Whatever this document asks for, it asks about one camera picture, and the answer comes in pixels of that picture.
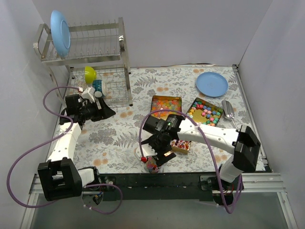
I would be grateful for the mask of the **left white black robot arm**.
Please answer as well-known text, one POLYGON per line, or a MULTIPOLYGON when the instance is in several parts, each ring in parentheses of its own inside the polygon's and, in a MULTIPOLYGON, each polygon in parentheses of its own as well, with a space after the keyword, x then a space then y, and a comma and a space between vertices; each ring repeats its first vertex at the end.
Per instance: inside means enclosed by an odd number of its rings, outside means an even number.
POLYGON ((60 113, 61 137, 46 162, 38 166, 38 174, 47 201, 78 197, 86 186, 96 191, 101 178, 95 166, 77 169, 74 152, 77 140, 86 121, 97 122, 116 113, 105 103, 101 92, 94 92, 97 101, 79 94, 66 96, 66 108, 60 113))

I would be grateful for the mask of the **clear round plastic container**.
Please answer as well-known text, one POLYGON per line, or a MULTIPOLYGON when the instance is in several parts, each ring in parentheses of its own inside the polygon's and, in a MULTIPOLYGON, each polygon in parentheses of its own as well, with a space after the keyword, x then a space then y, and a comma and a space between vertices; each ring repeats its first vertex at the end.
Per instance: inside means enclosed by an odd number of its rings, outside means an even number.
POLYGON ((149 173, 157 174, 163 164, 163 160, 156 156, 148 156, 145 164, 149 173))

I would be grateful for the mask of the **tin of star candies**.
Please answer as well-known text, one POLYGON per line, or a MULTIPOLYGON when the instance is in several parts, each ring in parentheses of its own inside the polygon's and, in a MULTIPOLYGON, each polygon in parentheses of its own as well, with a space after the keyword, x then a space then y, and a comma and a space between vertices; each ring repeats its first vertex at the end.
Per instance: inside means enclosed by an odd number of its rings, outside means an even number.
POLYGON ((217 126, 223 113, 222 108, 201 98, 195 98, 186 114, 197 123, 217 126))

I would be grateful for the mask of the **silver metal scoop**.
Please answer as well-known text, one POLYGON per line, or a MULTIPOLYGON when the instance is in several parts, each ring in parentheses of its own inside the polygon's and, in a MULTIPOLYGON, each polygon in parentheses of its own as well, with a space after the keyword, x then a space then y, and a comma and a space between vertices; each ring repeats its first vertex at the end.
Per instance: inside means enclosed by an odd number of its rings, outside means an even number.
POLYGON ((235 114, 234 114, 234 109, 233 109, 231 103, 227 100, 222 100, 222 106, 223 106, 225 118, 232 122, 235 129, 238 129, 237 125, 234 122, 235 114))

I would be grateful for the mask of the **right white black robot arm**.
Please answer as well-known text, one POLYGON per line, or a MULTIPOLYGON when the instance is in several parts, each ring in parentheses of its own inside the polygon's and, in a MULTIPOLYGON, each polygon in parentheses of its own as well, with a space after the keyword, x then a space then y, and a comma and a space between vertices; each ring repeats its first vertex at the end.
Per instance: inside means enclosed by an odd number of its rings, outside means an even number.
POLYGON ((215 178, 220 189, 228 189, 243 172, 256 171, 261 143, 251 127, 242 125, 239 129, 226 129, 198 125, 193 119, 171 114, 166 120, 148 116, 141 130, 151 136, 140 141, 141 161, 152 159, 152 170, 175 157, 171 153, 173 140, 183 140, 214 146, 231 154, 231 157, 218 169, 215 178))

